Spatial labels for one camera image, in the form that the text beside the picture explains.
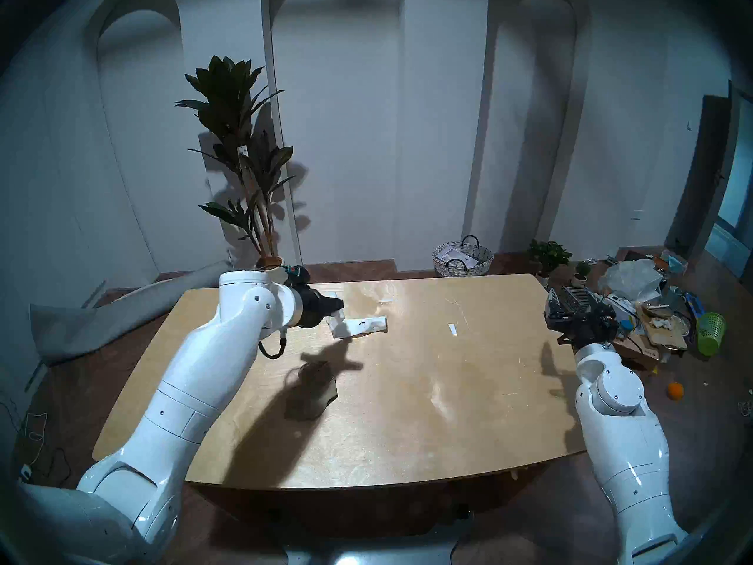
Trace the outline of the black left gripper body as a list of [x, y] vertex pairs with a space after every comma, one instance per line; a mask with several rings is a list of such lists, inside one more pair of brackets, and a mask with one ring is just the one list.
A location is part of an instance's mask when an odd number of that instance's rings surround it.
[[294, 314], [289, 327], [312, 328], [317, 326], [324, 317], [322, 299], [327, 300], [322, 294], [313, 288], [311, 275], [302, 265], [284, 265], [286, 279], [284, 285], [289, 288], [293, 295]]

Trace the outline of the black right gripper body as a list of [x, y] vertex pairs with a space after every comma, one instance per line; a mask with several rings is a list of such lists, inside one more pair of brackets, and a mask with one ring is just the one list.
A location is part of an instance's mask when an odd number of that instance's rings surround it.
[[591, 319], [591, 305], [585, 310], [579, 308], [570, 311], [565, 308], [563, 318], [547, 318], [547, 306], [544, 310], [545, 323], [551, 331], [559, 333], [557, 343], [572, 347], [586, 347], [594, 343], [611, 343], [619, 329], [616, 320]]

